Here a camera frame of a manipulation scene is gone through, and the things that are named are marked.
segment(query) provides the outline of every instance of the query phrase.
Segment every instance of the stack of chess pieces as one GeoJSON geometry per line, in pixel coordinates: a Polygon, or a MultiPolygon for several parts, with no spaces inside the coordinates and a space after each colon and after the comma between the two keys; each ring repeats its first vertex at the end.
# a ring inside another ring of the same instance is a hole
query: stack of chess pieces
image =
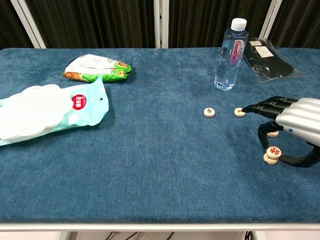
{"type": "MultiPolygon", "coordinates": [[[[275,132],[269,132],[267,135],[269,137],[275,138],[279,134],[278,131],[275,132]]],[[[278,159],[281,156],[281,150],[276,146],[270,146],[266,153],[263,155],[263,160],[267,162],[268,164],[274,165],[278,162],[278,159]]]]}

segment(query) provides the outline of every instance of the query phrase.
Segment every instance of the cable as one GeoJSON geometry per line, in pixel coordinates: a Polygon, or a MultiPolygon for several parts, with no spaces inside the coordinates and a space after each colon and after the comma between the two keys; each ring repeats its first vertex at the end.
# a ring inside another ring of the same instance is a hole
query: cable
{"type": "Polygon", "coordinates": [[[113,233],[114,233],[113,231],[110,232],[109,236],[107,236],[105,240],[109,240],[110,236],[111,236],[113,233]]]}
{"type": "Polygon", "coordinates": [[[175,232],[173,231],[171,234],[170,234],[170,236],[166,239],[166,240],[169,240],[171,237],[172,237],[172,235],[174,234],[175,232]]]}
{"type": "Polygon", "coordinates": [[[127,237],[125,240],[128,240],[130,238],[132,238],[134,235],[136,235],[138,232],[136,231],[134,234],[132,234],[131,236],[127,237]]]}
{"type": "Polygon", "coordinates": [[[244,235],[244,240],[253,240],[254,237],[252,235],[252,232],[251,231],[246,231],[245,232],[245,235],[244,235]]]}

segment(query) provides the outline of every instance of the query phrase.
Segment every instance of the snack bag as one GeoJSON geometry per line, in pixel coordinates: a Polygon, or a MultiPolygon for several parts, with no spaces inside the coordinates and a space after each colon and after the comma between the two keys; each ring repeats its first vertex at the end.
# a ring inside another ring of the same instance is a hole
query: snack bag
{"type": "Polygon", "coordinates": [[[94,126],[109,110],[102,78],[60,88],[31,86],[0,100],[0,146],[69,128],[94,126]]]}
{"type": "Polygon", "coordinates": [[[103,82],[113,82],[126,79],[132,71],[131,64],[108,57],[87,54],[73,60],[63,71],[66,78],[94,82],[102,76],[103,82]]]}

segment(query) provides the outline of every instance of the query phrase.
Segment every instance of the floor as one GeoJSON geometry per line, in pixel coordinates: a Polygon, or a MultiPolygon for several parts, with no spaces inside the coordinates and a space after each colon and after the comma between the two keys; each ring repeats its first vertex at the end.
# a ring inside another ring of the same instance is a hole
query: floor
{"type": "MultiPolygon", "coordinates": [[[[0,232],[0,240],[58,240],[57,231],[0,232]]],[[[78,232],[70,240],[106,240],[110,232],[78,232]]],[[[171,232],[142,232],[130,240],[166,240],[171,232]]],[[[263,240],[320,240],[320,231],[265,231],[263,240]]],[[[133,232],[117,232],[109,240],[125,240],[133,232]]],[[[244,240],[244,232],[175,232],[170,240],[244,240]]]]}
{"type": "MultiPolygon", "coordinates": [[[[76,240],[105,240],[110,232],[78,232],[76,240]]],[[[109,240],[125,240],[134,232],[120,232],[109,240]]],[[[171,232],[141,232],[130,240],[166,240],[171,232]]],[[[170,240],[244,240],[243,231],[235,232],[175,232],[170,240]]]]}

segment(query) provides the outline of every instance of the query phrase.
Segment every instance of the white label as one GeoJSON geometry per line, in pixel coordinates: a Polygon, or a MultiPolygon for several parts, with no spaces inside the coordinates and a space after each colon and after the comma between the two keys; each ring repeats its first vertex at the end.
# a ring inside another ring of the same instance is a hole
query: white label
{"type": "Polygon", "coordinates": [[[261,46],[261,42],[260,41],[250,41],[251,46],[261,46]]]}
{"type": "Polygon", "coordinates": [[[266,46],[256,46],[255,49],[262,58],[268,58],[268,57],[274,56],[266,46]]]}
{"type": "Polygon", "coordinates": [[[66,72],[81,74],[110,74],[115,67],[116,60],[87,54],[76,58],[66,68],[66,72]]]}

